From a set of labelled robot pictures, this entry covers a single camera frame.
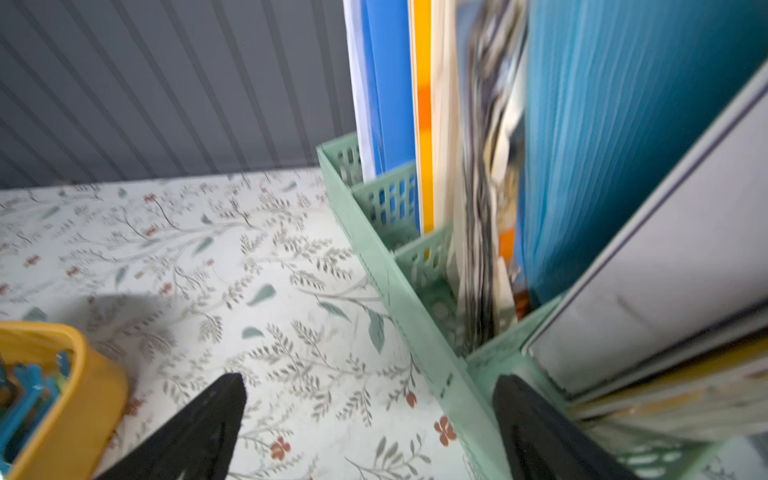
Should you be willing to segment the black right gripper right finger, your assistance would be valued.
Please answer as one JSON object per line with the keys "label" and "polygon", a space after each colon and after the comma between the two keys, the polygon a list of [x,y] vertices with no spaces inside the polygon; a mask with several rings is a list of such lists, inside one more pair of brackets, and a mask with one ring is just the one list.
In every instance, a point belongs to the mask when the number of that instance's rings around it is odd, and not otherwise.
{"label": "black right gripper right finger", "polygon": [[492,402],[514,479],[636,477],[519,376],[499,377]]}

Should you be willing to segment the light blue hand rake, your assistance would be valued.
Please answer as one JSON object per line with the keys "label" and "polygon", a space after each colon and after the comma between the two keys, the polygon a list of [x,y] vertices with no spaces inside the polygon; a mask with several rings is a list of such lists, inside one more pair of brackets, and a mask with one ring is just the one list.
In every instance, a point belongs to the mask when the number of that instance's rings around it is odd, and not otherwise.
{"label": "light blue hand rake", "polygon": [[7,479],[14,461],[64,393],[71,374],[70,354],[55,355],[55,369],[45,376],[40,365],[1,361],[1,478]]}

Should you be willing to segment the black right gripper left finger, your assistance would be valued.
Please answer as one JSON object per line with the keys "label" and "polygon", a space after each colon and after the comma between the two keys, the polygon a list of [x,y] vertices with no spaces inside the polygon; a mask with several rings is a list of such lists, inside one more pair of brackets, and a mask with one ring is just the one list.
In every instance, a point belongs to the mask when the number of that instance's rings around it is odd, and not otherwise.
{"label": "black right gripper left finger", "polygon": [[220,376],[101,479],[224,479],[247,393],[239,373]]}

